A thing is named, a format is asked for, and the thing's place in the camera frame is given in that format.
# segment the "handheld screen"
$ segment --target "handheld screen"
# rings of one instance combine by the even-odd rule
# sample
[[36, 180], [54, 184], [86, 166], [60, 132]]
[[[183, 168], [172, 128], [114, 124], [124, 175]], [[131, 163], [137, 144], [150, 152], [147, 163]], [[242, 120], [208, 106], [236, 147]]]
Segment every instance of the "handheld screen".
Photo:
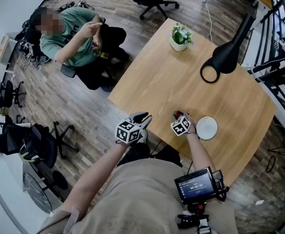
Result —
[[214, 192], [209, 174], [203, 174], [199, 177], [181, 182], [178, 186], [185, 199]]

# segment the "railing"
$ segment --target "railing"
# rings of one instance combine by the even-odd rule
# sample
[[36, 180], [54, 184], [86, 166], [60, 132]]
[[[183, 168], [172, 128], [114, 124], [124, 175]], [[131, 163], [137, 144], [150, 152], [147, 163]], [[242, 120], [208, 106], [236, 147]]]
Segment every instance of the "railing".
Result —
[[[261, 20], [260, 46], [254, 67], [248, 72], [256, 77], [257, 82], [263, 82], [267, 86], [285, 110], [285, 65], [281, 67], [282, 61], [285, 61], [285, 35], [283, 36], [282, 31], [285, 27], [285, 16], [281, 16], [281, 10], [284, 9], [285, 12], [285, 0], [272, 0], [272, 5], [272, 10]], [[276, 32], [276, 21], [279, 32]]]

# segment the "small monitor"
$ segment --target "small monitor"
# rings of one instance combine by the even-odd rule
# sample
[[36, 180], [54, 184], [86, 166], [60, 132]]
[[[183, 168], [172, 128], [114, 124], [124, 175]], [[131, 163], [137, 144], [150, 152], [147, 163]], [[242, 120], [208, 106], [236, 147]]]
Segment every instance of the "small monitor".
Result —
[[175, 184], [184, 205], [213, 198], [217, 192], [209, 167], [179, 177]]

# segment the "hand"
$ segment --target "hand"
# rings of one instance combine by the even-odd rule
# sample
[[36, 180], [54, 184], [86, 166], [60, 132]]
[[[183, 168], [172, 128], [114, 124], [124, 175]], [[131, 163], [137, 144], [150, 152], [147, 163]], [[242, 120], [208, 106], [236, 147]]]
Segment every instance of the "hand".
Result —
[[96, 50], [96, 51], [98, 51], [98, 50], [100, 50], [100, 39], [99, 39], [99, 37], [98, 36], [94, 36], [93, 37], [93, 50]]
[[101, 25], [101, 22], [87, 22], [83, 25], [78, 34], [85, 39], [93, 37]]
[[191, 115], [187, 112], [183, 112], [184, 113], [184, 116], [186, 117], [187, 120], [190, 121], [191, 125], [189, 127], [189, 132], [193, 132], [193, 133], [196, 133], [196, 123], [194, 121], [194, 119], [191, 117]]

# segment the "white saucer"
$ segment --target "white saucer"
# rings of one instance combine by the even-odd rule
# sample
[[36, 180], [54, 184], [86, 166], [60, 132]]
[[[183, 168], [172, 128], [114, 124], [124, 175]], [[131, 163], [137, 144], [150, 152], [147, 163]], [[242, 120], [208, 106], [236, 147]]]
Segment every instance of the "white saucer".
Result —
[[212, 117], [203, 117], [197, 124], [197, 134], [201, 139], [211, 139], [216, 135], [217, 123]]

